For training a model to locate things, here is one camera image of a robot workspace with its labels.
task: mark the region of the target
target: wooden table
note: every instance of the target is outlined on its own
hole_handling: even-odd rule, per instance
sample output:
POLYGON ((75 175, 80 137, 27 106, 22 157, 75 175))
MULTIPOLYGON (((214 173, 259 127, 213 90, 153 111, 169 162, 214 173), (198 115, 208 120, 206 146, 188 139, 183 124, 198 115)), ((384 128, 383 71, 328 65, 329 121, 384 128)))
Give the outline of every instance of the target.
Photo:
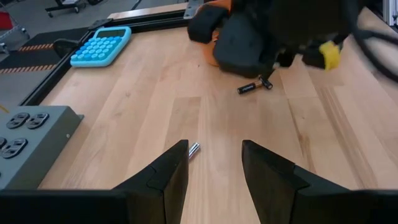
MULTIPOLYGON (((394 33, 367 9, 361 19, 394 33)), ((110 189, 189 139, 201 151, 182 223, 259 223, 241 163, 241 141, 252 139, 344 187, 398 189, 398 91, 372 72, 348 39, 336 70, 296 58, 271 91, 240 96, 251 80, 206 64, 186 28, 136 34, 112 66, 71 68, 43 101, 85 119, 41 188, 110 189)))

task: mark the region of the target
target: blue calculator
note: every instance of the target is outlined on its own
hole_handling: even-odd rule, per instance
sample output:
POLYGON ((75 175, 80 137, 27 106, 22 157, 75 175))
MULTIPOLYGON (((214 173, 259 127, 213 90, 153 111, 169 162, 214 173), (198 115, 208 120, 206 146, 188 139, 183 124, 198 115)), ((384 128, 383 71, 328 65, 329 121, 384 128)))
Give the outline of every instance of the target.
POLYGON ((73 67, 105 67, 112 63, 131 36, 130 27, 98 29, 93 38, 70 57, 73 67))

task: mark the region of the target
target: silver battery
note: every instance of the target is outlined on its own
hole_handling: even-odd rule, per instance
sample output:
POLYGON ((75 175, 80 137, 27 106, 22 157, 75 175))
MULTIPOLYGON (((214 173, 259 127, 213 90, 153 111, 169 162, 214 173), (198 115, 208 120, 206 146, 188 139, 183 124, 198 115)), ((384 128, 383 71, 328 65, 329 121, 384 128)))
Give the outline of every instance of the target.
POLYGON ((200 149, 200 144, 197 143, 197 142, 193 143, 193 145, 189 148, 189 152, 188 152, 189 159, 191 159, 192 156, 193 156, 197 151, 199 151, 199 149, 200 149))

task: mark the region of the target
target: power strip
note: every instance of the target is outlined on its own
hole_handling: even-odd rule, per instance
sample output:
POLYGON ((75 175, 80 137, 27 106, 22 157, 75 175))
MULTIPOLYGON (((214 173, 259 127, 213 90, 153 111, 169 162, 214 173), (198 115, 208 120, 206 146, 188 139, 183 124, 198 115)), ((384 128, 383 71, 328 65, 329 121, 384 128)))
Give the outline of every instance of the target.
POLYGON ((68 106, 20 106, 0 120, 0 189, 36 189, 79 126, 68 106))

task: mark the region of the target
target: gray floor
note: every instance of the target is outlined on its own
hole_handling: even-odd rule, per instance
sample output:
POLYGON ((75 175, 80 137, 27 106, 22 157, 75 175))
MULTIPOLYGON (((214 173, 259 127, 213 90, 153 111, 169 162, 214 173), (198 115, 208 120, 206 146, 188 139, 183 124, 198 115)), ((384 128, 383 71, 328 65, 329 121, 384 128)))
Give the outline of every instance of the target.
MULTIPOLYGON (((43 32, 88 27, 98 19, 107 18, 114 12, 129 11, 136 0, 104 0, 91 6, 87 4, 78 14, 73 9, 54 11, 53 18, 49 18, 46 7, 56 5, 54 0, 25 0, 12 2, 7 10, 18 23, 22 24, 31 37, 43 32)), ((137 9, 175 4, 177 0, 142 0, 137 9)), ((6 39, 9 49, 18 49, 26 42, 23 35, 15 33, 6 39)), ((0 60, 6 57, 0 54, 0 60)), ((0 104, 12 109, 39 84, 47 72, 0 74, 0 104)))

